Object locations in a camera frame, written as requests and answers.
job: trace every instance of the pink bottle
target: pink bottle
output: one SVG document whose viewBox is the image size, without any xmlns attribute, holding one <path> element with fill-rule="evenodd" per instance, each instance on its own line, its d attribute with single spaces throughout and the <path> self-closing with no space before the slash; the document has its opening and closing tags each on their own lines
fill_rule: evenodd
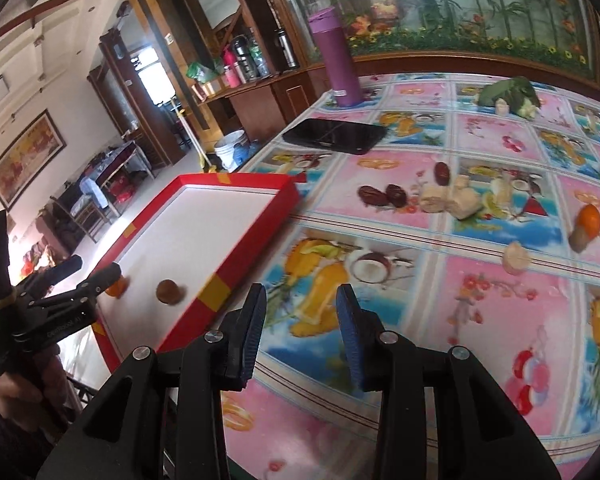
<svg viewBox="0 0 600 480">
<path fill-rule="evenodd" d="M 364 100 L 362 88 L 338 11 L 328 7 L 316 12 L 309 17 L 309 28 L 322 53 L 338 106 L 346 108 L 360 104 Z"/>
<path fill-rule="evenodd" d="M 235 73 L 234 67 L 225 65 L 224 76 L 226 77 L 226 82 L 231 88 L 240 86 L 240 78 L 238 77 L 237 73 Z"/>
<path fill-rule="evenodd" d="M 229 47 L 225 48 L 224 54 L 222 54 L 222 60 L 224 61 L 225 65 L 229 65 L 234 69 L 234 72 L 238 76 L 240 83 L 244 84 L 247 82 L 247 79 L 245 78 L 244 73 L 240 68 L 240 64 L 238 63 L 238 58 L 235 57 L 235 54 Z"/>
</svg>

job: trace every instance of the framed painting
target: framed painting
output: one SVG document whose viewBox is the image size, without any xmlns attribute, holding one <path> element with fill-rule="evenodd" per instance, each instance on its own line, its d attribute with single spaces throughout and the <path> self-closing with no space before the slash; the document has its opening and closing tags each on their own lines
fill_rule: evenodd
<svg viewBox="0 0 600 480">
<path fill-rule="evenodd" d="M 0 202 L 7 211 L 65 146 L 45 110 L 4 150 L 0 156 Z"/>
</svg>

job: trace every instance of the green vegetable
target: green vegetable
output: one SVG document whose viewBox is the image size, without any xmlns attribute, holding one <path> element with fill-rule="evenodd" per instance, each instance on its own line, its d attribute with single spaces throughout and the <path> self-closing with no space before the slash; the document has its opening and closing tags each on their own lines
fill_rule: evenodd
<svg viewBox="0 0 600 480">
<path fill-rule="evenodd" d="M 494 107 L 498 99 L 504 99 L 513 113 L 525 119 L 535 117 L 535 107 L 540 107 L 536 90 L 524 76 L 485 86 L 478 97 L 478 106 Z"/>
</svg>

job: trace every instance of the aquarium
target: aquarium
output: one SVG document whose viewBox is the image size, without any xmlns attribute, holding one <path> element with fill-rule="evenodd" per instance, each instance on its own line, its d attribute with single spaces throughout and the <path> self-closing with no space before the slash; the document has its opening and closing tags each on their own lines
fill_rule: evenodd
<svg viewBox="0 0 600 480">
<path fill-rule="evenodd" d="M 354 56 L 456 50 L 523 58 L 593 78 L 582 0 L 287 0 L 311 60 L 307 18 L 340 9 Z"/>
</svg>

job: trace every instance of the purple thermos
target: purple thermos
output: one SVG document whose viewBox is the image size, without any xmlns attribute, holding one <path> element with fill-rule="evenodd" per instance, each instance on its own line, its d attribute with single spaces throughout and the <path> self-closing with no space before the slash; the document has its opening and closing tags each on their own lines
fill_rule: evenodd
<svg viewBox="0 0 600 480">
<path fill-rule="evenodd" d="M 316 12 L 309 17 L 309 28 L 314 35 L 315 44 L 322 53 L 324 67 L 338 106 L 350 107 L 361 103 L 362 88 L 338 11 L 334 7 L 328 7 Z"/>
</svg>

